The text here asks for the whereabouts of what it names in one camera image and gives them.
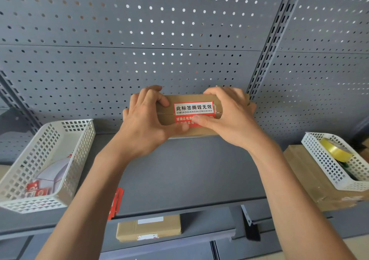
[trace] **white sticker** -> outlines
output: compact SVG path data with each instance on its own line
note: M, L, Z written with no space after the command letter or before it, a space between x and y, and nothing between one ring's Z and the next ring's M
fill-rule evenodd
M160 221L164 221L163 216L147 218L147 219L139 219L137 220L137 224L145 224L145 223L160 222Z
M147 234L147 235L138 236L137 240L148 240L148 239L157 239L157 238L158 238L157 234Z
M175 103L175 115L214 113L213 102Z

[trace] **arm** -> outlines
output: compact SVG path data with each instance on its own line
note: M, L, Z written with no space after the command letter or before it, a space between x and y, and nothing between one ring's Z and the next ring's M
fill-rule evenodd
M130 109L123 111L124 123L96 156L85 181L39 252L38 260L99 258L109 210L128 163L189 128L186 123L169 126L159 123L155 103L169 106L160 90L161 86L154 85L132 95Z
M287 259L355 259L302 187L280 147L257 125L254 103L240 89L214 87L222 102L220 119L196 115L192 120L246 149L255 161L268 198L279 242Z

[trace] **person's left arm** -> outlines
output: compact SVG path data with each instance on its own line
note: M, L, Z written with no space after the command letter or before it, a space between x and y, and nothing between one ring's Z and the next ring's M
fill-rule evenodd
M163 126L156 102L169 101L153 85L131 96L118 133L96 156L85 181L36 259L99 259L109 210L128 163L188 130L186 123Z

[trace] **white plastic basket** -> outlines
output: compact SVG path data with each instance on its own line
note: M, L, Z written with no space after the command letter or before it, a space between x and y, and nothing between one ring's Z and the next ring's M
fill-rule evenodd
M359 181L350 178L345 170L321 145L319 141L324 137L344 146L353 154L347 162L349 166L348 170ZM369 164L343 139L333 134L306 132L301 142L336 189L347 191L365 191L369 189Z
M95 137L92 119L45 124L0 181L0 206L21 214L68 206L76 192ZM25 188L53 162L73 152L62 183L53 193L25 198Z

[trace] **yellow tape roll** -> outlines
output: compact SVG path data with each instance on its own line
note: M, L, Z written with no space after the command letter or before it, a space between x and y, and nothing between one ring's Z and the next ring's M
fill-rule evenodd
M327 138L322 138L320 143L332 155L332 157L340 162L347 162L350 160L352 153L345 147Z

